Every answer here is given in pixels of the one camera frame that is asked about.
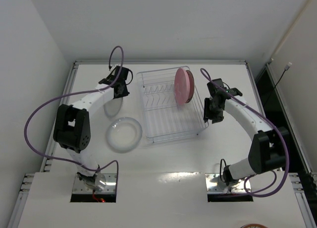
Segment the green rimmed white plate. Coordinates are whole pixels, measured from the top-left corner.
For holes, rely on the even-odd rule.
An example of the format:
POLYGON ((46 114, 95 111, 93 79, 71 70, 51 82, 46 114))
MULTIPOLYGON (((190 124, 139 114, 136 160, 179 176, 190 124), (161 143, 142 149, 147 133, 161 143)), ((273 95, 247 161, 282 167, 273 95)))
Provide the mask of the green rimmed white plate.
POLYGON ((186 70, 186 72, 187 72, 188 77, 189 77, 189 85, 190 85, 189 96, 188 96, 186 103, 189 103, 192 100, 192 97, 194 95, 195 81, 194 81, 194 77, 193 77, 192 72, 190 70, 186 70))

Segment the orange rimmed round object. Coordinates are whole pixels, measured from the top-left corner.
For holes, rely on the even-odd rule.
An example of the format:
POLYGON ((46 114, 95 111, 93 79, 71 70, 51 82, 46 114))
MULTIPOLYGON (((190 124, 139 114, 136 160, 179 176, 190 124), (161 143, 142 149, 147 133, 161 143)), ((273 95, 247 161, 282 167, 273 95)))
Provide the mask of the orange rimmed round object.
POLYGON ((257 224, 257 223, 251 223, 251 224, 246 224, 241 226, 241 228, 267 228, 267 226, 264 226, 262 224, 257 224))

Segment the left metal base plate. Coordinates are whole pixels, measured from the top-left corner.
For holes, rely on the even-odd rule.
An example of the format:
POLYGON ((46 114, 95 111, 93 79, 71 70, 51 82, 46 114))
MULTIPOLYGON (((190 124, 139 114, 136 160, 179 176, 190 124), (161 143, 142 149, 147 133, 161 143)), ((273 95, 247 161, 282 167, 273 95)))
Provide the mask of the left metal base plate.
POLYGON ((114 173, 98 174, 93 181, 86 181, 75 176, 72 194, 87 195, 93 191, 96 194, 115 194, 116 177, 114 173))

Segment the metal base plate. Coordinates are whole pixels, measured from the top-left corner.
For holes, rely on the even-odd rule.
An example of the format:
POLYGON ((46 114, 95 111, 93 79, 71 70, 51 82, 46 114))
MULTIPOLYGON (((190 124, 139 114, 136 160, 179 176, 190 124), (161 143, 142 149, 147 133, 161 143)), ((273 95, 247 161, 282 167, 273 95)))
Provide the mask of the metal base plate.
POLYGON ((239 179, 229 185, 226 185, 218 173, 206 173, 207 194, 223 195, 223 194, 246 194, 244 189, 245 179, 239 179))
POLYGON ((87 195, 93 191, 96 194, 115 194, 116 177, 114 173, 98 174, 93 181, 86 181, 75 176, 72 194, 87 195))

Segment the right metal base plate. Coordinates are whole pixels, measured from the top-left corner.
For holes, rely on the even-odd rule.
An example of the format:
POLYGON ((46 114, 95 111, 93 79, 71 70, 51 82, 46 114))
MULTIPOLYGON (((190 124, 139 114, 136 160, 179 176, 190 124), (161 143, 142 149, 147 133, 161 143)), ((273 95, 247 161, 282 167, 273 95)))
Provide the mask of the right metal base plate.
POLYGON ((223 194, 246 194, 244 189, 245 179, 239 179, 229 185, 226 185, 218 173, 206 173, 207 194, 223 195, 223 194))

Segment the blue rimmed glass plate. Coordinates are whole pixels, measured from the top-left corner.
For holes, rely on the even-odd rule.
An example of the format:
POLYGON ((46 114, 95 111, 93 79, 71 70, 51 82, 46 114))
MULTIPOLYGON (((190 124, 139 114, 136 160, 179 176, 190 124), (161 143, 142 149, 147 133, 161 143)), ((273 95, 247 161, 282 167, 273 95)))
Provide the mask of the blue rimmed glass plate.
POLYGON ((141 141, 143 130, 134 118, 121 117, 107 128, 106 141, 117 153, 127 153, 135 149, 141 141))
POLYGON ((123 98, 112 99, 104 104, 104 112, 108 118, 115 117, 121 110, 123 98))

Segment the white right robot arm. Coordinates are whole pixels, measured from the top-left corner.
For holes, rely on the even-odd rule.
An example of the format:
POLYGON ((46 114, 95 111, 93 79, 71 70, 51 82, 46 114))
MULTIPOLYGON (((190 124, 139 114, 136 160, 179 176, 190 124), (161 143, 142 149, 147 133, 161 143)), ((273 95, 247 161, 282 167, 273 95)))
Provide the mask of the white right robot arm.
POLYGON ((218 123, 227 112, 242 126, 251 139, 248 156, 234 164, 226 165, 220 173, 226 185, 240 179, 284 167, 289 170, 289 133, 277 128, 265 116, 248 106, 242 93, 236 89, 209 87, 210 96, 204 101, 204 121, 218 123))

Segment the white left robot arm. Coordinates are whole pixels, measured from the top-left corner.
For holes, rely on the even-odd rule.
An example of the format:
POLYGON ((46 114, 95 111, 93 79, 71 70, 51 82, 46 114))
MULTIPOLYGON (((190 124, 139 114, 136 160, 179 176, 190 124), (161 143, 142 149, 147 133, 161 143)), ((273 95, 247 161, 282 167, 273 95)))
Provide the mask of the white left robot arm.
POLYGON ((133 74, 130 69, 113 66, 110 75, 98 83, 95 92, 71 105, 62 104, 57 110, 53 139, 77 163, 79 179, 91 189, 103 190, 106 178, 98 171, 100 166, 87 149, 91 140, 90 119, 100 108, 108 118, 119 113, 123 98, 129 95, 126 81, 129 74, 133 74))

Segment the pink plastic plate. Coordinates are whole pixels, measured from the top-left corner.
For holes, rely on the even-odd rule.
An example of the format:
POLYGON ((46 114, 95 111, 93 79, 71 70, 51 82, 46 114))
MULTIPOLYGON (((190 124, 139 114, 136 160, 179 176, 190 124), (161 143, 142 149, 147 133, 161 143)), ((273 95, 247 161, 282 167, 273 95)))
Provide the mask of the pink plastic plate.
POLYGON ((178 68, 174 78, 174 93, 177 104, 183 105, 188 101, 190 94, 190 79, 188 72, 178 68))

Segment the white wire dish rack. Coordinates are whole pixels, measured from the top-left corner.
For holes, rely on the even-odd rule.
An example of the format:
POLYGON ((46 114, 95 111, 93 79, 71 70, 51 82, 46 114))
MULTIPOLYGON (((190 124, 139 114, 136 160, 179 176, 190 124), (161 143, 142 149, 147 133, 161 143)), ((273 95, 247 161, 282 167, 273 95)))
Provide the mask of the white wire dish rack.
POLYGON ((137 83, 149 143, 167 142, 196 136, 208 128, 203 120, 203 103, 195 90, 192 100, 179 105, 174 80, 179 68, 137 73, 137 83))

